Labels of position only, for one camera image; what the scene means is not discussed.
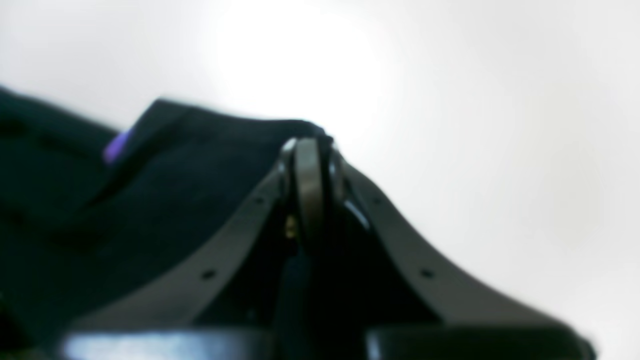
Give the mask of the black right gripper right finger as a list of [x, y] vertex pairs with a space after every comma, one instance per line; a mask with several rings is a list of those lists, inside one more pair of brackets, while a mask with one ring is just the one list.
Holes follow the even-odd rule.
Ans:
[[382, 190], [327, 151], [368, 360], [595, 360], [566, 323], [473, 277], [429, 244]]

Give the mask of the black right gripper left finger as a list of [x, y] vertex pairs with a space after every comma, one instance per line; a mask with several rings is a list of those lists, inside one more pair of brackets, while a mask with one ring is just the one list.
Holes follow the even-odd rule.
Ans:
[[278, 205], [297, 196], [301, 234], [323, 228], [322, 157], [317, 139], [290, 139], [230, 219], [201, 248], [162, 276], [73, 322], [61, 360], [276, 360], [274, 333], [258, 326], [199, 327], [195, 321], [249, 259]]

